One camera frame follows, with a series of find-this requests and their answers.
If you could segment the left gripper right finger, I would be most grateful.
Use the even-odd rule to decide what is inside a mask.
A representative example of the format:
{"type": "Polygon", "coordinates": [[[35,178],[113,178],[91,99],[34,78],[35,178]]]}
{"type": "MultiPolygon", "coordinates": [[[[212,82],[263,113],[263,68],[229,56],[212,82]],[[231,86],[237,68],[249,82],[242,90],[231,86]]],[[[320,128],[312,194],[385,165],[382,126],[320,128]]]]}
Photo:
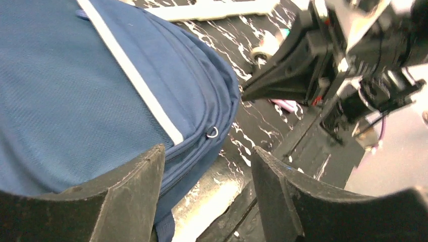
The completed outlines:
{"type": "Polygon", "coordinates": [[[254,148],[254,188],[266,241],[427,241],[427,189],[382,197],[318,181],[254,148]]]}

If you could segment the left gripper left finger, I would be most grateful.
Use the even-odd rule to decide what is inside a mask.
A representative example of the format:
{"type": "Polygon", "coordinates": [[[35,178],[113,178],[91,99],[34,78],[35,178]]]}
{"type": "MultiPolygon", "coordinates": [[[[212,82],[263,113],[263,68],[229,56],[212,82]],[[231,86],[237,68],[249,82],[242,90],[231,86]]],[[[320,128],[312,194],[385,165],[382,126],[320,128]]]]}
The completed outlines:
{"type": "Polygon", "coordinates": [[[60,194],[1,192],[1,241],[150,241],[164,163],[155,145],[60,194]]]}

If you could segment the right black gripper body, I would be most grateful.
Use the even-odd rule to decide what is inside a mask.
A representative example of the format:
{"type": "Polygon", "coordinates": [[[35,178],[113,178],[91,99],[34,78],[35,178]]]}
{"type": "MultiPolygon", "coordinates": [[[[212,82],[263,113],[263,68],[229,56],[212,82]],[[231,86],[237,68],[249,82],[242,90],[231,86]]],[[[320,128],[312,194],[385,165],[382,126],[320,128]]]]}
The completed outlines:
{"type": "Polygon", "coordinates": [[[278,51],[243,85],[242,100],[315,105],[338,95],[343,107],[354,107],[355,91],[345,84],[347,17],[345,1],[310,1],[278,51]]]}

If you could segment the navy blue student backpack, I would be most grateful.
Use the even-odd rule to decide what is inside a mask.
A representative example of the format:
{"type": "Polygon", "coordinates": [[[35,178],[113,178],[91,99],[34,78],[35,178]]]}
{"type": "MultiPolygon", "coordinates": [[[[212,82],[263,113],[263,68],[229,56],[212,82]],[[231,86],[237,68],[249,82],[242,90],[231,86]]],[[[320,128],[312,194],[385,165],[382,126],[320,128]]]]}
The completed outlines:
{"type": "Polygon", "coordinates": [[[121,1],[1,1],[1,191],[60,193],[156,144],[154,218],[216,160],[240,104],[235,72],[186,30],[121,1]]]}

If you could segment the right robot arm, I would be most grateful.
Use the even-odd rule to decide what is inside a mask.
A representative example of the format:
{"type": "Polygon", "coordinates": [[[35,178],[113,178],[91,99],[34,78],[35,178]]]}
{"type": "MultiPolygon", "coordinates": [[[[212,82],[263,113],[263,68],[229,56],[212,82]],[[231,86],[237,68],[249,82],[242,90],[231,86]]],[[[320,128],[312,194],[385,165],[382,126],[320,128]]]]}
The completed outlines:
{"type": "Polygon", "coordinates": [[[426,63],[427,1],[310,1],[242,100],[320,105],[315,124],[342,144],[364,116],[409,105],[426,82],[403,69],[426,63]]]}

